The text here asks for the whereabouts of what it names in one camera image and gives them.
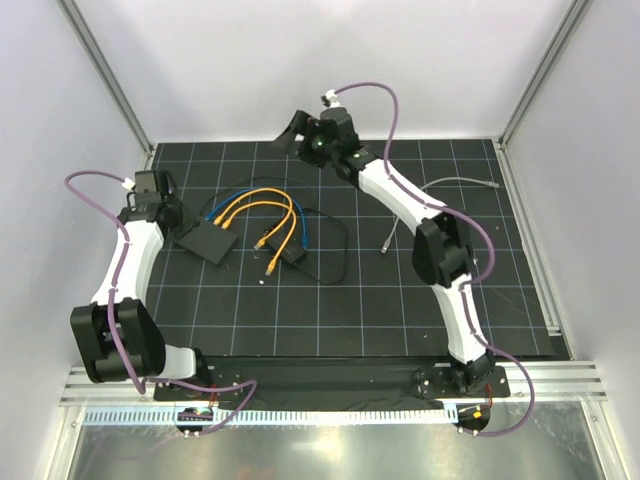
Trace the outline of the black network switch box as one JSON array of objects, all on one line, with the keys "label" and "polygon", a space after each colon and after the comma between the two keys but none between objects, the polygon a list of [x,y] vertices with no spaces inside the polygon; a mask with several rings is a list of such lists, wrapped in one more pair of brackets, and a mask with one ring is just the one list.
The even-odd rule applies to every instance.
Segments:
[{"label": "black network switch box", "polygon": [[193,253],[201,259],[219,266],[235,248],[239,237],[220,226],[212,223],[202,223],[201,233],[186,240],[173,241],[186,251]]}]

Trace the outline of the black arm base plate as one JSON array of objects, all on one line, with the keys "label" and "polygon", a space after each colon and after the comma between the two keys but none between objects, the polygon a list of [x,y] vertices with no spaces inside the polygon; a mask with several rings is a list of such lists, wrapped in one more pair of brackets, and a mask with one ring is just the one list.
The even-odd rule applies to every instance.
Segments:
[{"label": "black arm base plate", "polygon": [[458,390],[447,362],[426,357],[211,357],[202,386],[258,383],[252,403],[264,409],[354,408],[400,405],[404,401],[456,399],[482,401],[510,396],[505,369],[496,366],[486,382],[468,393]]}]

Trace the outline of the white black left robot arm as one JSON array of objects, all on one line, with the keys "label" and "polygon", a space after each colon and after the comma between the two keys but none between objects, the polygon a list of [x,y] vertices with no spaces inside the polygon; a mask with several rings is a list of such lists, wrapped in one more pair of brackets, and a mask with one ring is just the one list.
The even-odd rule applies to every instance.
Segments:
[{"label": "white black left robot arm", "polygon": [[208,395],[211,373],[199,349],[165,342],[147,307],[147,290],[166,236],[159,205],[127,206],[117,216],[117,244],[107,274],[89,304],[72,310],[70,325],[89,379],[177,381],[190,400]]}]

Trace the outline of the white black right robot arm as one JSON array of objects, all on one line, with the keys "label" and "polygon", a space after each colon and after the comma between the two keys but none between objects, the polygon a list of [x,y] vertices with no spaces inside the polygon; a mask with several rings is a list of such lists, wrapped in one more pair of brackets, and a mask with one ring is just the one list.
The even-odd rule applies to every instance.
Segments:
[{"label": "white black right robot arm", "polygon": [[430,197],[359,139],[350,114],[329,108],[314,117],[297,110],[273,146],[337,176],[388,208],[413,234],[412,266],[438,302],[448,337],[450,382],[460,395],[485,388],[495,365],[473,301],[473,249],[463,215]]}]

